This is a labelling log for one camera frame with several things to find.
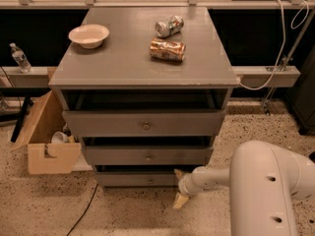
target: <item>drawer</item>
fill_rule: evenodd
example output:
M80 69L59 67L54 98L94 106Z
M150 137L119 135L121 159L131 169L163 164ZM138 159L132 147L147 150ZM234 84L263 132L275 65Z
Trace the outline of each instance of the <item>drawer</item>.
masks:
M103 187L177 186L174 169L192 171L195 166L97 166L95 178Z
M178 180L174 174L126 174L96 173L95 178L103 187L144 187L176 186Z
M155 165L208 163L211 137L141 137L84 139L90 165Z
M224 116L224 110L200 113L63 112L73 135L80 137L217 135Z
M62 89L67 109L79 111L222 109L228 89L150 88Z

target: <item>plastic bottle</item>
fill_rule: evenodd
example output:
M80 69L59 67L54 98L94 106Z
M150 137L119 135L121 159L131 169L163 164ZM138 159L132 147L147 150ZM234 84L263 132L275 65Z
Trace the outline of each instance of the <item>plastic bottle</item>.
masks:
M29 73L30 70L32 69L32 66L28 61L26 54L15 43L10 43L10 47L11 55L21 68L21 72L24 74Z

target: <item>dresser top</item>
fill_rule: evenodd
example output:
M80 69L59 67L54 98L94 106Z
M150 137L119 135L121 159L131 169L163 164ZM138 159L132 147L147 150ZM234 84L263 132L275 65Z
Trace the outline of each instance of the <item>dresser top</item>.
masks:
M166 40L186 44L183 62L152 58L155 24L173 15L181 32ZM49 85L60 89L120 87L210 87L238 85L220 38L203 7L91 8L83 21L109 29L96 49L71 43Z

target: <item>ceramic bowl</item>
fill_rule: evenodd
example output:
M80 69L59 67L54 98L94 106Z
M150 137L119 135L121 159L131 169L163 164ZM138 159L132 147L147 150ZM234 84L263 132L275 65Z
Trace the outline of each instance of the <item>ceramic bowl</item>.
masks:
M108 35L109 30L104 26L83 25L72 29L69 38L86 49L94 49L99 47Z

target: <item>cardboard box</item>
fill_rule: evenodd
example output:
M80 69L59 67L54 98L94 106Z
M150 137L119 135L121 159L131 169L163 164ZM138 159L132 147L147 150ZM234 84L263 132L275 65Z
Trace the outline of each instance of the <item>cardboard box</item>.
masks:
M28 146L29 174L60 174L92 169L83 158L79 143L50 143L53 134L62 131L64 125L62 108L52 91L34 102L12 146L12 150Z

